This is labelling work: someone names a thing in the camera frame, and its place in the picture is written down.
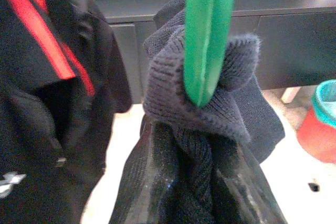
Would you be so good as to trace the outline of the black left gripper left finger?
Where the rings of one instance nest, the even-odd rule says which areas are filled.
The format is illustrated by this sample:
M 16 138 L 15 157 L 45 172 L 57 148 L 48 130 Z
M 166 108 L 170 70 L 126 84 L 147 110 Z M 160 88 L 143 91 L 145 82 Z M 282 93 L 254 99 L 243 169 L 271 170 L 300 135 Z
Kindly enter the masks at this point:
M 150 212 L 152 123 L 142 123 L 140 138 L 125 162 L 109 224 L 155 224 Z

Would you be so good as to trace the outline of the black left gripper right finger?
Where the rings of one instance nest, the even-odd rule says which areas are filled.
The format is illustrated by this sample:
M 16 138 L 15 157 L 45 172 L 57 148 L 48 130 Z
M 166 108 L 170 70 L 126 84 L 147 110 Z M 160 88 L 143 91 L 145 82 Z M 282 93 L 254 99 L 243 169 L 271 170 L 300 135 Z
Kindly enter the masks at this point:
M 216 224 L 288 224 L 251 151 L 216 143 Z

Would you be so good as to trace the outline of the black shirt green logo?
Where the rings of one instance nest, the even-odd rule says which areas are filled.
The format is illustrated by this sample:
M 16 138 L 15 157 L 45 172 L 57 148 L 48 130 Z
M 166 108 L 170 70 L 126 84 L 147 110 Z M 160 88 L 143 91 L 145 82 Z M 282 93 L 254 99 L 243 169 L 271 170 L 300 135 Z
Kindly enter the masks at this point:
M 261 165 L 285 136 L 255 75 L 260 40 L 228 40 L 214 95 L 199 108 L 184 90 L 185 0 L 169 1 L 154 21 L 142 119 L 152 123 L 150 212 L 155 224 L 216 224 L 216 143 L 245 145 Z

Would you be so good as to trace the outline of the green plastic hanger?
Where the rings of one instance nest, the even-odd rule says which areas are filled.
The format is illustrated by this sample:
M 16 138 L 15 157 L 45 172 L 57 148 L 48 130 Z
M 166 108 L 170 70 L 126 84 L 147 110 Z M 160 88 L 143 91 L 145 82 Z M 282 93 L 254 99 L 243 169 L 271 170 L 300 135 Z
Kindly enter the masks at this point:
M 214 95 L 225 59 L 234 0 L 185 0 L 184 86 L 198 107 Z

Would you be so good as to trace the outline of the orange bin teal liner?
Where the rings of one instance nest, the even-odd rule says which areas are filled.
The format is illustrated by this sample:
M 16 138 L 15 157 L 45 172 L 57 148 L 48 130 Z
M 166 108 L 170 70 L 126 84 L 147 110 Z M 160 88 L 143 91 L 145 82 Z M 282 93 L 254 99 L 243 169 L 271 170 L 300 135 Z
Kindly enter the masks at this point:
M 297 132 L 298 142 L 312 157 L 336 164 L 336 79 L 320 83 L 311 102 Z

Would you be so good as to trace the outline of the black shirt red trim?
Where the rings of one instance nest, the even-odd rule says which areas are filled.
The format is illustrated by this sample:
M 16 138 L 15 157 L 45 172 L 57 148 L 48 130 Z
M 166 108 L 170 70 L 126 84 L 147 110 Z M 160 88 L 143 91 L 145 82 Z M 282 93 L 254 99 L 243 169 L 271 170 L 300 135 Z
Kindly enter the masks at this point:
M 0 224 L 80 224 L 131 105 L 94 0 L 0 0 Z

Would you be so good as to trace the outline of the black TV cabinet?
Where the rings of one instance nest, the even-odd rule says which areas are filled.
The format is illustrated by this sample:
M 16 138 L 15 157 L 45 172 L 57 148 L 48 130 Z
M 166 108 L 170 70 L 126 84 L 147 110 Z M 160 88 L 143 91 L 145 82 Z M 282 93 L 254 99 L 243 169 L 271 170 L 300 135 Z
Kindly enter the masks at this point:
M 144 40 L 155 14 L 170 0 L 94 0 L 113 30 L 134 103 L 147 79 Z M 261 89 L 316 85 L 336 79 L 336 0 L 235 0 L 231 35 L 261 39 Z

